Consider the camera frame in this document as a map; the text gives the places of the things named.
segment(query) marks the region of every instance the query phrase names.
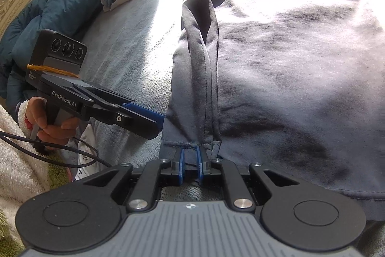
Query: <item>black cable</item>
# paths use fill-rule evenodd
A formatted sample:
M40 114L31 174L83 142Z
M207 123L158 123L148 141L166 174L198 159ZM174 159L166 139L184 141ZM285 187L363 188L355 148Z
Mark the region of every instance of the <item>black cable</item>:
M34 153L28 151L27 149L25 149L25 148L21 147L20 145L14 143L13 141L9 140L8 138L13 138L15 140L20 140L22 142L28 142L28 143L31 143L31 144L40 144L40 145L49 146L49 147L53 147L53 148L65 149L67 151L72 151L72 152L74 152L76 154L87 156L87 157L91 158L92 161L90 161L89 163L85 163L83 165L73 165L73 164L62 163L62 162L55 161L55 160L50 160L48 158L42 157L40 155L37 155L37 154L34 154ZM20 150L24 154L27 154L27 155L29 155L29 156L31 156L33 158L39 159L41 161L45 161L46 163L50 163L50 164L53 164L53 165L56 165L56 166L61 166L61 167L66 167L66 168L85 168L85 167L88 167L90 165L93 165L95 162L100 162L101 164L105 165L106 167L111 167L111 165L109 163L107 163L104 160L102 160L101 158L99 158L99 152L98 152L97 149L93 148L91 145L89 145L88 143L86 143L83 140L80 140L78 138L77 138L77 140L80 140L87 147L92 149L96 153L96 156L94 156L93 154L89 154L89 153L87 153L85 151L81 151L79 149L69 147L69 146L64 146L64 145L59 145L59 144L54 144L54 143L48 143L48 142L41 142L39 140L32 140L30 138L24 138L22 136L17 136L17 135L10 134L10 133L7 133L7 132L2 132L2 131L0 131L0 139L2 139L4 142L8 143L9 145L13 146L14 148Z

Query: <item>screw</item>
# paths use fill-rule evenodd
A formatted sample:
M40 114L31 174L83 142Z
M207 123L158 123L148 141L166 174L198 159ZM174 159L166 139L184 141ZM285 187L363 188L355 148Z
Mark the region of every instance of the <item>screw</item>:
M250 208L253 205L253 202L247 198L240 198L234 201L234 206L238 208Z
M134 199L128 203L132 209L143 209L148 206L147 201L144 199Z

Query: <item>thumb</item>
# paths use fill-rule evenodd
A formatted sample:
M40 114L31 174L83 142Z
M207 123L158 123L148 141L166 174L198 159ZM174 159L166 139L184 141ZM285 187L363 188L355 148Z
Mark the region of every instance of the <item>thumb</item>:
M26 117L31 124L37 124L41 129L47 127L44 98L32 97L29 100Z

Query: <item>green fuzzy fabric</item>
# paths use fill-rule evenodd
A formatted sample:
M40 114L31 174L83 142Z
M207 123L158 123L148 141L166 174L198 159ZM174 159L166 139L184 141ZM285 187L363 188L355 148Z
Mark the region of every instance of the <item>green fuzzy fabric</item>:
M57 153L50 154L46 157L51 160L63 162L61 156ZM67 184L69 182L67 170L63 167L49 164L48 180L51 189ZM16 257L23 250L23 244L10 236L6 217L0 208L0 257Z

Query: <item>human hand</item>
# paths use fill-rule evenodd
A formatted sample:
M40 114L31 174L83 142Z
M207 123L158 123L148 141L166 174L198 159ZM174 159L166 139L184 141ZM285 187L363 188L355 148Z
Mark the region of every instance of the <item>human hand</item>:
M37 133L38 138L43 142L66 145L69 139L76 134L76 128L80 120L76 117L63 121L61 126L47 125L44 98L32 97L26 108L28 121L37 124L42 130Z

